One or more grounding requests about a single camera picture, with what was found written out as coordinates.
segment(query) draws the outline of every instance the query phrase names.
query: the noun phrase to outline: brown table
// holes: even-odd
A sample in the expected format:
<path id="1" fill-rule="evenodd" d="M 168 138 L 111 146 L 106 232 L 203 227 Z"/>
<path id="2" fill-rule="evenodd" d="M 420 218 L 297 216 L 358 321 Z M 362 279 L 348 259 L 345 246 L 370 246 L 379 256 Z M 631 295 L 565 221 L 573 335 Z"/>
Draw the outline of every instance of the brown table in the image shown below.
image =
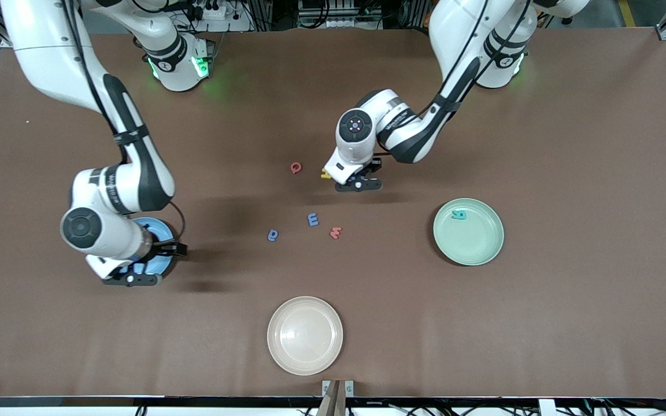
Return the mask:
<path id="1" fill-rule="evenodd" d="M 352 379 L 359 395 L 665 396 L 666 42 L 534 38 L 517 79 L 475 89 L 425 161 L 385 160 L 382 191 L 343 195 L 319 176 L 338 117 L 383 87 L 426 105 L 441 81 L 425 36 L 229 34 L 213 79 L 185 93 L 151 78 L 129 36 L 95 36 L 187 216 L 190 257 L 149 289 L 103 286 L 61 241 L 74 174 L 119 155 L 100 115 L 35 91 L 3 50 L 0 395 L 314 395 Z M 459 197 L 505 224 L 486 266 L 431 241 Z M 298 295 L 330 302 L 346 332 L 311 377 L 266 345 Z"/>

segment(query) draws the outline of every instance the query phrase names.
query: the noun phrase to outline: plate rim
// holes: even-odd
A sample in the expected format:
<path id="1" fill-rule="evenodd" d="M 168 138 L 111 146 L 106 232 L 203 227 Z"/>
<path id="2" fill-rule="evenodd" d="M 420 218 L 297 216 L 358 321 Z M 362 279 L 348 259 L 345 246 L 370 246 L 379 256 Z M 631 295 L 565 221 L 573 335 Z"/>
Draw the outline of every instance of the plate rim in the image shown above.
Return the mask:
<path id="1" fill-rule="evenodd" d="M 445 210 L 447 205 L 449 205 L 450 203 L 457 203 L 460 200 L 462 201 L 469 200 L 472 202 L 476 202 L 478 205 L 486 207 L 489 211 L 491 211 L 495 215 L 495 218 L 497 218 L 497 224 L 499 224 L 499 239 L 500 239 L 499 247 L 497 247 L 497 250 L 495 251 L 495 253 L 492 254 L 490 258 L 481 263 L 463 263 L 462 261 L 458 261 L 457 259 L 453 258 L 451 255 L 449 255 L 449 253 L 444 251 L 444 249 L 441 247 L 441 244 L 439 243 L 439 239 L 436 234 L 436 221 L 438 220 L 439 216 L 442 214 L 442 211 Z M 436 246 L 438 247 L 438 250 L 441 251 L 441 253 L 443 253 L 447 258 L 449 258 L 449 260 L 454 261 L 454 263 L 457 264 L 462 264 L 464 266 L 482 266 L 483 264 L 491 262 L 502 251 L 502 245 L 505 243 L 505 227 L 502 224 L 502 219 L 500 219 L 500 216 L 497 215 L 497 212 L 492 208 L 492 206 L 489 206 L 487 205 L 487 203 L 484 203 L 483 201 L 474 198 L 456 198 L 446 201 L 443 205 L 441 205 L 441 208 L 439 208 L 439 210 L 436 212 L 436 215 L 433 218 L 432 228 L 433 228 L 433 238 L 436 241 Z"/>
<path id="2" fill-rule="evenodd" d="M 300 300 L 312 300 L 313 302 L 322 303 L 322 305 L 325 305 L 328 308 L 330 308 L 330 310 L 333 311 L 333 316 L 331 317 L 331 318 L 333 318 L 333 326 L 337 326 L 336 324 L 338 324 L 337 327 L 341 329 L 341 336 L 338 337 L 338 340 L 336 340 L 336 342 L 334 343 L 335 353 L 331 356 L 332 359 L 331 359 L 330 363 L 326 363 L 325 366 L 323 366 L 323 368 L 318 369 L 317 371 L 314 371 L 314 372 L 310 372 L 310 371 L 307 371 L 307 372 L 292 371 L 287 366 L 280 363 L 280 360 L 277 356 L 277 354 L 279 352 L 275 353 L 275 349 L 272 348 L 272 342 L 273 342 L 273 338 L 274 338 L 273 337 L 274 334 L 273 334 L 273 330 L 272 330 L 272 324 L 274 324 L 275 320 L 278 319 L 278 317 L 281 314 L 281 311 L 283 311 L 286 307 L 288 307 L 290 305 L 290 303 L 296 303 L 296 302 L 299 302 Z M 272 318 L 269 319 L 269 326 L 267 326 L 267 348 L 269 349 L 269 353 L 272 356 L 272 359 L 274 360 L 275 363 L 277 363 L 277 365 L 281 369 L 283 369 L 284 371 L 286 371 L 290 374 L 294 374 L 295 376 L 314 376 L 314 374 L 318 374 L 320 372 L 323 372 L 326 369 L 328 369 L 328 367 L 333 365 L 333 363 L 335 363 L 335 361 L 338 360 L 338 355 L 341 354 L 341 348 L 343 348 L 343 337 L 344 337 L 344 335 L 343 335 L 343 321 L 341 321 L 341 316 L 340 316 L 340 314 L 338 314 L 338 311 L 336 311 L 335 308 L 333 308 L 333 306 L 330 305 L 330 303 L 328 303 L 325 300 L 322 300 L 320 298 L 317 298 L 315 296 L 308 296 L 308 295 L 297 296 L 295 298 L 291 298 L 291 299 L 285 301 L 278 308 L 276 308 L 276 310 L 272 314 Z"/>

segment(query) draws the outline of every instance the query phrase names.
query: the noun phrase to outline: white plate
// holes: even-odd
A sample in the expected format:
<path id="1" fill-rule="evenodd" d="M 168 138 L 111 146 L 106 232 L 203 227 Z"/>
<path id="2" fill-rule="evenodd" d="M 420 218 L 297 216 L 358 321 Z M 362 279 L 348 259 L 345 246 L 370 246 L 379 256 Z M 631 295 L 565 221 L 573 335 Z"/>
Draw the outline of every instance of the white plate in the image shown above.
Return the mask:
<path id="1" fill-rule="evenodd" d="M 312 376 L 330 367 L 341 352 L 343 324 L 325 300 L 301 296 L 275 311 L 267 343 L 281 368 L 296 376 Z"/>

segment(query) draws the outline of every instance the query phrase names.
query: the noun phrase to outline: white robotic arm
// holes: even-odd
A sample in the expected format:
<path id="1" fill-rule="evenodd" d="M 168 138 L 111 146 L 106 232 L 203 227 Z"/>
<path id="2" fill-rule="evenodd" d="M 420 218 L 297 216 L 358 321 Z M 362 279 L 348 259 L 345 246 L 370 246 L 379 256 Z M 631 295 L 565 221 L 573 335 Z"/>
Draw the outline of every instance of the white robotic arm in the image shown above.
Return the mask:
<path id="1" fill-rule="evenodd" d="M 119 280 L 122 267 L 151 256 L 185 255 L 182 244 L 158 243 L 126 216 L 162 210 L 174 196 L 174 179 L 124 85 L 96 58 L 74 3 L 2 0 L 2 11 L 29 82 L 59 101 L 103 114 L 123 155 L 119 164 L 77 174 L 61 220 L 63 239 L 87 254 L 104 280 Z"/>
<path id="2" fill-rule="evenodd" d="M 563 5 L 574 13 L 587 1 L 534 0 Z M 380 189 L 381 181 L 367 178 L 381 167 L 381 159 L 373 157 L 375 144 L 398 162 L 416 163 L 431 150 L 474 84 L 492 88 L 507 84 L 518 72 L 536 29 L 531 6 L 531 0 L 441 0 L 429 24 L 431 47 L 441 67 L 441 89 L 420 114 L 392 90 L 370 92 L 344 113 L 336 126 L 336 149 L 325 164 L 336 190 Z"/>

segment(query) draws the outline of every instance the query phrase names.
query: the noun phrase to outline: green plate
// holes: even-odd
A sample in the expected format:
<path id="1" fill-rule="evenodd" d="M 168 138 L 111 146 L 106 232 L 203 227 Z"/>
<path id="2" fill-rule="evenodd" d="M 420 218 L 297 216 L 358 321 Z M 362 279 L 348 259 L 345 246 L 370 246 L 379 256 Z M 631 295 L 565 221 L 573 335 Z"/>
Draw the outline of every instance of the green plate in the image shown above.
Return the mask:
<path id="1" fill-rule="evenodd" d="M 470 198 L 442 206 L 433 221 L 433 235 L 446 257 L 465 266 L 479 266 L 495 258 L 505 239 L 497 213 Z"/>

